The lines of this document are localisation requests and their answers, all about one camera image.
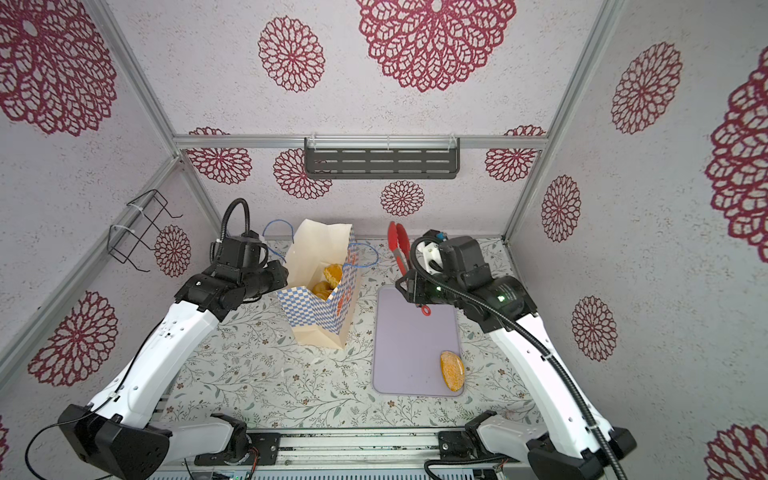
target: zip tie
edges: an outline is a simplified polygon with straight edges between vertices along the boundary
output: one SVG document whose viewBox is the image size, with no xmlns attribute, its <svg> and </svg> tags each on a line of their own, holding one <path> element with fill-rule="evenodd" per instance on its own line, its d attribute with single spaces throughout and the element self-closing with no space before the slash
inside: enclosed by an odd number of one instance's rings
<svg viewBox="0 0 768 480">
<path fill-rule="evenodd" d="M 122 228 L 123 230 L 128 230 L 131 233 L 136 233 L 136 230 L 128 228 L 125 225 L 112 225 L 112 228 Z"/>
</svg>

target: purple cutting board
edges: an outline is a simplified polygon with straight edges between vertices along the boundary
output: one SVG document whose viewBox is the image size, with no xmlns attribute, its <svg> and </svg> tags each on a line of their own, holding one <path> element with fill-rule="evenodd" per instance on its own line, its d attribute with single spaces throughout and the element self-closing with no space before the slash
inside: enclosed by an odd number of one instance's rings
<svg viewBox="0 0 768 480">
<path fill-rule="evenodd" d="M 414 396 L 459 396 L 442 378 L 440 354 L 461 356 L 456 309 L 430 305 L 426 316 L 406 302 L 393 285 L 379 289 L 373 340 L 373 388 L 379 393 Z"/>
</svg>

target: leaf pattern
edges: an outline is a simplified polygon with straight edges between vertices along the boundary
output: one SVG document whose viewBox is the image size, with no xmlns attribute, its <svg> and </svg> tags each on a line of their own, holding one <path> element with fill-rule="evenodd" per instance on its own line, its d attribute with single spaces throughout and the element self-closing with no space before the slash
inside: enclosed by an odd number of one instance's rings
<svg viewBox="0 0 768 480">
<path fill-rule="evenodd" d="M 499 239 L 478 240 L 494 276 L 511 268 Z M 287 250 L 287 242 L 270 245 Z M 463 425 L 493 409 L 505 417 L 541 422 L 520 376 L 496 345 L 458 314 L 467 376 L 461 396 L 382 395 L 372 387 L 376 296 L 399 270 L 386 242 L 372 240 L 379 263 L 362 272 L 355 318 L 345 349 L 296 343 L 274 294 L 243 305 L 207 337 L 182 366 L 163 405 L 162 422 L 224 412 L 250 428 L 361 428 Z M 361 250 L 361 263 L 373 252 Z"/>
</svg>

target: black wire rack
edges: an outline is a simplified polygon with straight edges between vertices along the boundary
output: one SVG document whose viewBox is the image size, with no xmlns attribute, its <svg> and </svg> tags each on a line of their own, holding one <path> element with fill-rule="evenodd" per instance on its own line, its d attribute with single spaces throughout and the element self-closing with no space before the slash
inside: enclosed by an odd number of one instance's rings
<svg viewBox="0 0 768 480">
<path fill-rule="evenodd" d="M 149 200 L 147 200 L 147 203 L 143 207 L 140 207 L 138 203 L 140 203 L 143 199 L 147 198 L 147 195 L 150 196 Z M 149 217 L 145 210 L 150 207 L 153 201 L 157 202 L 157 204 L 160 205 L 160 209 L 157 211 L 157 213 L 153 217 Z M 139 245 L 144 245 L 147 248 L 147 250 L 154 252 L 155 249 L 147 245 L 146 242 L 144 242 L 144 236 L 147 235 L 147 232 L 149 232 L 149 230 L 151 230 L 152 228 L 157 230 L 158 233 L 161 232 L 161 229 L 157 226 L 155 222 L 163 212 L 168 214 L 170 218 L 181 218 L 184 215 L 183 214 L 173 215 L 170 211 L 168 211 L 167 209 L 168 200 L 166 200 L 166 198 L 163 196 L 163 194 L 160 193 L 159 190 L 154 188 L 152 190 L 147 190 L 146 192 L 142 193 L 138 197 L 134 198 L 133 200 L 128 202 L 126 206 L 136 208 L 137 210 L 139 210 L 139 213 L 141 215 L 137 215 L 133 219 L 133 221 L 131 221 L 131 223 L 128 225 L 110 225 L 109 226 L 109 233 L 107 235 L 107 253 L 109 253 L 110 257 L 114 258 L 118 262 L 123 264 L 130 263 L 133 266 L 133 268 L 135 268 L 136 270 L 146 273 L 146 272 L 149 272 L 150 270 L 144 270 L 139 268 L 136 265 L 136 263 L 134 263 L 134 261 L 131 260 L 131 255 Z M 136 230 L 131 227 L 133 226 L 134 223 L 136 223 L 138 219 L 142 217 L 149 220 L 149 225 L 147 225 L 147 228 L 145 228 L 140 235 L 137 235 Z M 130 234 L 133 238 L 136 239 L 136 243 L 134 243 L 133 247 L 128 253 L 124 253 L 123 251 L 118 249 L 118 244 L 122 241 L 122 238 L 126 233 Z"/>
</svg>

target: blue string handle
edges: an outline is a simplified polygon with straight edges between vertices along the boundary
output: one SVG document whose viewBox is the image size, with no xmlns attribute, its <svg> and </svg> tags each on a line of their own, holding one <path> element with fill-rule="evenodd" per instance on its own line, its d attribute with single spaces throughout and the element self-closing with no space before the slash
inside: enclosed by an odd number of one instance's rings
<svg viewBox="0 0 768 480">
<path fill-rule="evenodd" d="M 266 236 L 266 229 L 269 227 L 269 225 L 271 225 L 271 224 L 273 224 L 273 223 L 275 223 L 275 222 L 283 222 L 283 223 L 288 223 L 287 221 L 283 220 L 282 218 L 277 218 L 277 219 L 275 219 L 275 220 L 272 220 L 272 221 L 271 221 L 271 222 L 269 222 L 269 223 L 268 223 L 266 226 L 264 226 L 264 230 L 262 230 L 262 232 L 261 232 L 261 236 L 262 236 L 262 237 Z M 291 243 L 293 243 L 293 225 L 291 225 L 290 223 L 288 223 L 288 227 L 290 227 L 290 241 L 291 241 Z M 275 250 L 272 250 L 272 247 L 270 247 L 269 245 L 267 245 L 267 246 L 266 246 L 266 248 L 267 248 L 267 249 L 269 249 L 269 251 L 270 251 L 270 252 L 272 252 L 272 253 L 274 253 L 275 255 L 277 255 L 278 257 L 280 257 L 280 258 L 283 260 L 283 263 L 285 263 L 285 262 L 286 262 L 286 257 L 284 257 L 283 255 L 280 255 L 280 254 L 279 254 L 279 253 L 277 253 Z"/>
<path fill-rule="evenodd" d="M 368 268 L 369 266 L 374 266 L 379 262 L 379 251 L 373 248 L 373 245 L 368 245 L 367 243 L 360 243 L 360 242 L 350 243 L 349 245 L 363 245 L 364 247 L 369 247 L 371 250 L 373 250 L 373 253 L 376 254 L 376 260 L 373 263 L 369 263 L 368 265 L 354 265 L 352 263 L 344 263 L 344 265 L 354 266 L 355 268 Z"/>
</svg>

